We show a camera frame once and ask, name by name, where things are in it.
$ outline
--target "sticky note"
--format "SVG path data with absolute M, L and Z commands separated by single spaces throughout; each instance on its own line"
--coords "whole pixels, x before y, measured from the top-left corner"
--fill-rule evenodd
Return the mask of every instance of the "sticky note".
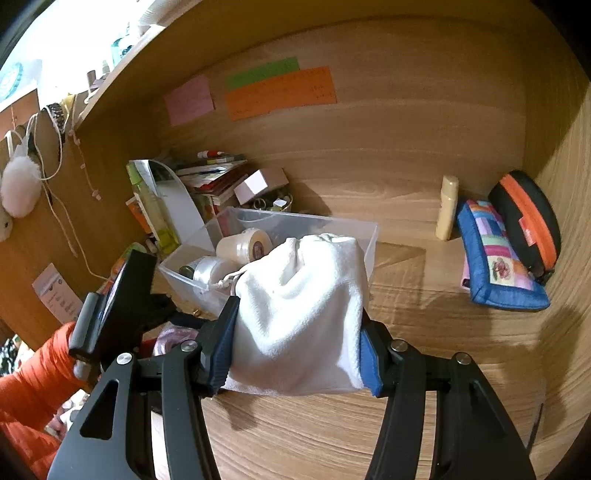
M 209 81 L 205 75 L 197 75 L 166 94 L 164 102 L 171 127 L 185 124 L 214 110 Z
M 245 72 L 240 72 L 226 79 L 226 87 L 228 90 L 250 85 L 251 83 L 260 82 L 268 78 L 276 77 L 277 75 L 284 75 L 289 72 L 295 72 L 300 69 L 297 63 L 297 57 L 289 57 L 288 59 L 270 61 L 263 65 L 256 66 Z
M 336 103 L 328 67 L 298 70 L 226 93 L 232 120 L 262 115 L 280 108 Z

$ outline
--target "paper card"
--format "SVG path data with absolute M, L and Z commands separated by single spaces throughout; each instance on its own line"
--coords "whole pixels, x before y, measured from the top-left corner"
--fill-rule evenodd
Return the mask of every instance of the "paper card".
M 251 83 L 260 82 L 267 78 L 284 75 L 289 72 L 296 72 L 300 69 L 300 64 L 297 62 L 297 57 L 289 57 L 287 59 L 270 61 L 263 65 L 258 65 L 250 70 L 237 73 L 226 79 L 226 87 L 228 90 L 234 90 Z
M 252 83 L 226 94 L 232 120 L 269 113 L 279 108 L 336 103 L 328 67 L 298 70 Z
M 170 126 L 185 124 L 214 110 L 209 91 L 209 81 L 205 75 L 196 77 L 174 89 L 164 97 Z
M 33 289 L 39 299 L 61 323 L 78 318 L 82 301 L 66 283 L 53 263 L 43 270 L 33 282 Z

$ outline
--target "orange jacket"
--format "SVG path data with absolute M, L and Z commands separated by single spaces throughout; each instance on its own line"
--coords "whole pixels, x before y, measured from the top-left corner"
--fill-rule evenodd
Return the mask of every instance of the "orange jacket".
M 74 359 L 68 355 L 73 329 L 73 322 L 61 327 L 18 372 L 0 378 L 0 430 L 42 480 L 60 446 L 43 428 L 83 386 L 72 373 Z

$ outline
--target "white cloth bag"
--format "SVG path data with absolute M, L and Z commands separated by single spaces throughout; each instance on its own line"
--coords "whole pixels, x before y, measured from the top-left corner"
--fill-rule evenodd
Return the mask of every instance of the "white cloth bag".
M 368 281 L 355 238 L 288 238 L 241 271 L 225 388 L 260 395 L 363 388 L 359 331 Z

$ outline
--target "clear plastic box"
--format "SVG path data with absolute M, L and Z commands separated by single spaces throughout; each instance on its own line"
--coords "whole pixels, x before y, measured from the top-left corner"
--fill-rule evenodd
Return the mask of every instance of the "clear plastic box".
M 219 315 L 228 295 L 217 290 L 206 290 L 193 280 L 180 275 L 178 271 L 183 265 L 205 255 L 215 256 L 216 245 L 222 237 L 236 235 L 247 228 L 264 230 L 271 238 L 273 247 L 281 245 L 287 238 L 302 238 L 318 233 L 352 236 L 363 249 L 368 279 L 374 270 L 377 223 L 234 207 L 226 208 L 208 221 L 166 258 L 159 269 L 183 300 L 194 304 L 196 308 Z

